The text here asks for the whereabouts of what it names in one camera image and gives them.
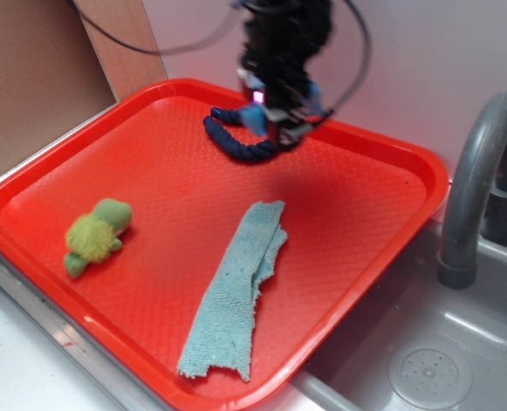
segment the pink light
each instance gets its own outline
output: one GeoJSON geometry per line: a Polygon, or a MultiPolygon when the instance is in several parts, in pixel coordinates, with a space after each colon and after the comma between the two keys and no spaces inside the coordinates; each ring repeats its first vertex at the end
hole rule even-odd
{"type": "Polygon", "coordinates": [[[253,101],[263,104],[265,102],[265,94],[263,94],[263,92],[253,92],[253,101]]]}

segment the faucet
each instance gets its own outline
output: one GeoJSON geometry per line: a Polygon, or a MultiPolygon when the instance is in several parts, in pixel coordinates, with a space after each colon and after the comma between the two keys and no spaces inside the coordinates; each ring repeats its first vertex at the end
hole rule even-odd
{"type": "Polygon", "coordinates": [[[507,247],[507,92],[486,104],[457,165],[438,250],[442,284],[474,283],[480,234],[507,247]]]}

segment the orange tray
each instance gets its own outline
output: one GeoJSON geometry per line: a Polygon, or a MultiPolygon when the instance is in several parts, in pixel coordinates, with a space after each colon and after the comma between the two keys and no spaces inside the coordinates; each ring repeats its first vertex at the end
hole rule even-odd
{"type": "MultiPolygon", "coordinates": [[[[212,106],[243,97],[196,80],[137,92],[0,184],[0,252],[148,387],[182,410],[252,406],[281,387],[445,197],[430,152],[337,122],[264,164],[207,137],[212,106]],[[105,197],[134,208],[121,251],[77,280],[64,235],[105,197]],[[177,362],[249,206],[283,200],[289,239],[261,286],[251,380],[177,362]]],[[[239,140],[259,141],[228,127],[239,140]]]]}

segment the turtle head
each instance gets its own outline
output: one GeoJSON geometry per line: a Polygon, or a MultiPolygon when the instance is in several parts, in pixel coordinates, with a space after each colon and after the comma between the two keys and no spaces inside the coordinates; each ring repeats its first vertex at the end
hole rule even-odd
{"type": "Polygon", "coordinates": [[[113,199],[98,202],[92,212],[100,220],[108,223],[115,232],[123,232],[132,220],[132,207],[113,199]]]}

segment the wooden panel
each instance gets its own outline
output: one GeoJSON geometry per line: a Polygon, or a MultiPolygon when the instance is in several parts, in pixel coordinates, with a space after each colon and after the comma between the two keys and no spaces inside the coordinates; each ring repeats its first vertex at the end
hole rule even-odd
{"type": "MultiPolygon", "coordinates": [[[[75,0],[75,3],[116,38],[140,48],[157,49],[141,0],[75,0]]],[[[86,21],[84,24],[117,99],[167,79],[159,56],[129,50],[107,39],[86,21]]]]}
{"type": "Polygon", "coordinates": [[[114,103],[65,2],[0,0],[0,175],[114,103]]]}

